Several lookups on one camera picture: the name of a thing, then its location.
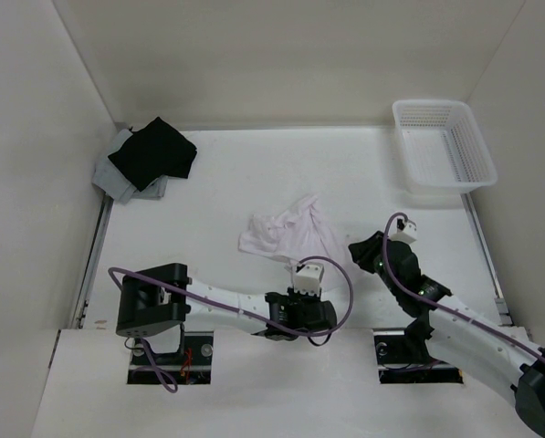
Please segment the white tank top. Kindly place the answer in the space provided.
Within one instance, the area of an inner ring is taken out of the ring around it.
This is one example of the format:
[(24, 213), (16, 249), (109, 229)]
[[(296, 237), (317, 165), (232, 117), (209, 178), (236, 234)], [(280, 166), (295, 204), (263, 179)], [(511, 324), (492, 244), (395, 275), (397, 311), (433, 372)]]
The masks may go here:
[(320, 197), (309, 194), (277, 215), (253, 214), (238, 238), (238, 250), (294, 266), (308, 256), (325, 256), (355, 280), (344, 234), (330, 221)]

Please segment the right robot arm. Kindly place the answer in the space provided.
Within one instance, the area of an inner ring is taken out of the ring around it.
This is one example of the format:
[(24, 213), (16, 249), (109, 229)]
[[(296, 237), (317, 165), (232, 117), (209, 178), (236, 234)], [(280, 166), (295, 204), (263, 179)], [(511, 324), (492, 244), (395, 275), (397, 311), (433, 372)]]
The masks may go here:
[(468, 309), (422, 273), (411, 247), (376, 232), (348, 247), (352, 261), (378, 276), (412, 318), (403, 347), (412, 360), (441, 360), (486, 385), (545, 437), (545, 347), (509, 333)]

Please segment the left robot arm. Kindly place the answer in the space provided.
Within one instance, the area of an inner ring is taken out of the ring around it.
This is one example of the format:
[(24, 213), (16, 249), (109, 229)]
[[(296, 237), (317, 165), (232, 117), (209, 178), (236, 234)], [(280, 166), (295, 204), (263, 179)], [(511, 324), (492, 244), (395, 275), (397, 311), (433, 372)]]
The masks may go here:
[(338, 321), (334, 306), (321, 298), (323, 277), (323, 265), (306, 262), (291, 269), (286, 292), (248, 295), (194, 282), (182, 264), (134, 272), (121, 280), (116, 334), (138, 340), (159, 335), (152, 349), (168, 364), (182, 358), (185, 344), (168, 330), (185, 324), (234, 328), (273, 341), (317, 333), (328, 338)]

